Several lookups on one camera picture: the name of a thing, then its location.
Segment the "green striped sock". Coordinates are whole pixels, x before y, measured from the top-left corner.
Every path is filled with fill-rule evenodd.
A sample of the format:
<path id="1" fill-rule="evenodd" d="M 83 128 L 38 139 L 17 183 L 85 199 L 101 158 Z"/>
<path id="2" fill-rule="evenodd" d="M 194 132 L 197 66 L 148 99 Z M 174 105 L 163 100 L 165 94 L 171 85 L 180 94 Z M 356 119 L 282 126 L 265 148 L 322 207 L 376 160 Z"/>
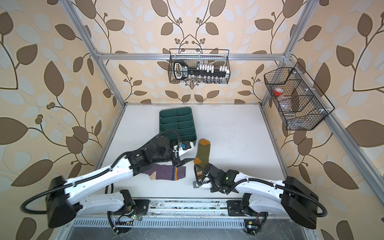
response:
<path id="1" fill-rule="evenodd" d="M 204 169 L 209 163 L 210 152 L 211 142 L 206 139 L 201 139 L 198 144 L 198 151 L 194 159 L 194 164 Z"/>

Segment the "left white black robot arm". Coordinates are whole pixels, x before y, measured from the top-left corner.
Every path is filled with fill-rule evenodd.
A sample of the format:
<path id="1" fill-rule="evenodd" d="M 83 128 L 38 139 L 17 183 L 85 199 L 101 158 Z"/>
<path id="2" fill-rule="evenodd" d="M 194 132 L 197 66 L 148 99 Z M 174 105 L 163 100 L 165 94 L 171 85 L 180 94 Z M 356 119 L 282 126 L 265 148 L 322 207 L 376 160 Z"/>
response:
<path id="1" fill-rule="evenodd" d="M 115 182 L 132 178 L 150 170 L 153 164 L 172 163 L 175 168 L 188 163 L 181 156 L 195 148 L 190 141 L 183 141 L 177 131 L 171 141 L 166 132 L 159 133 L 142 147 L 124 152 L 104 168 L 91 173 L 69 178 L 54 178 L 47 191 L 25 200 L 20 209 L 31 215 L 46 215 L 49 228 L 58 228 L 70 223 L 76 217 L 102 212 L 124 212 L 134 209 L 135 202 L 129 190 L 95 195 L 102 188 Z"/>

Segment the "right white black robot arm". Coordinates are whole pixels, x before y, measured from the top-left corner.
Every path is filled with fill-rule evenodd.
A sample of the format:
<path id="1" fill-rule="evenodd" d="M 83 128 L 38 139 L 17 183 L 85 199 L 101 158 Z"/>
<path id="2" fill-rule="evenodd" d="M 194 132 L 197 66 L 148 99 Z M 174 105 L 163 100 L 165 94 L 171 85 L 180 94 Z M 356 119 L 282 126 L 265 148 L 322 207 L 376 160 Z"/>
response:
<path id="1" fill-rule="evenodd" d="M 194 165 L 194 172 L 195 188 L 209 188 L 211 193 L 243 195 L 235 210 L 241 215 L 263 218 L 256 226 L 245 227 L 249 235 L 256 235 L 262 229 L 270 212 L 286 215 L 312 230 L 317 227 L 317 219 L 328 214 L 319 197 L 294 177 L 286 177 L 283 181 L 265 180 L 235 170 L 224 172 L 212 164 L 205 168 Z"/>

